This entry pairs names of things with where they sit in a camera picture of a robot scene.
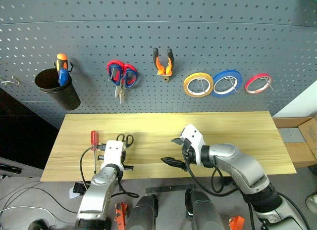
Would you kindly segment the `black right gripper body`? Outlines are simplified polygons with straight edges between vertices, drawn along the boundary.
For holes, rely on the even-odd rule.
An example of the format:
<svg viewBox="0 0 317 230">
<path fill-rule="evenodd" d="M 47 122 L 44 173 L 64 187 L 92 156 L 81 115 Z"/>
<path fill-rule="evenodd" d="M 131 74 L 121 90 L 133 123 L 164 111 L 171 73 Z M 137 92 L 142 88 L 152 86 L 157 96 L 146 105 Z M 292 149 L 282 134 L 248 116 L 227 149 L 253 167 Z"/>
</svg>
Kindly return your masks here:
<svg viewBox="0 0 317 230">
<path fill-rule="evenodd" d="M 184 138 L 182 141 L 182 154 L 185 161 L 185 165 L 197 165 L 196 152 L 192 146 L 192 143 L 187 138 Z"/>
</svg>

